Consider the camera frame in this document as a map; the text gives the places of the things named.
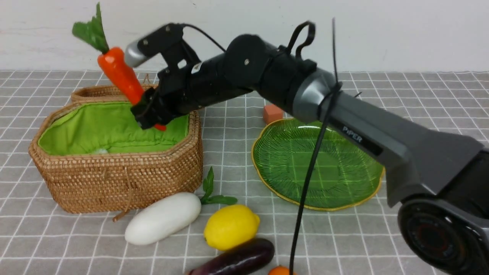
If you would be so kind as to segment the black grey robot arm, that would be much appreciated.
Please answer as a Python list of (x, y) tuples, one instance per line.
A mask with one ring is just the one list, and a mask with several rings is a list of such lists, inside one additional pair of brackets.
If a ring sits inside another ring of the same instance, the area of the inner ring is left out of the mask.
[(295, 237), (314, 161), (327, 126), (386, 168), (387, 200), (401, 202), (398, 226), (412, 251), (451, 275), (488, 274), (488, 149), (470, 136), (429, 130), (355, 99), (337, 74), (301, 58), (306, 40), (291, 54), (259, 36), (240, 35), (222, 54), (201, 61), (182, 34), (161, 30), (125, 50), (132, 68), (161, 54), (167, 68), (156, 89), (145, 91), (131, 111), (142, 129), (168, 124), (191, 111), (257, 91), (299, 119), (322, 123), (299, 202)]

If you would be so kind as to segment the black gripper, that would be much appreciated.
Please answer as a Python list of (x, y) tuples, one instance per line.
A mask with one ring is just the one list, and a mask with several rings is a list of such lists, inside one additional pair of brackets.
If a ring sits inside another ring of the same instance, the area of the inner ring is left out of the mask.
[(158, 86), (147, 89), (132, 107), (138, 125), (167, 125), (190, 112), (252, 92), (225, 78), (224, 60), (222, 53), (194, 66), (161, 70)]

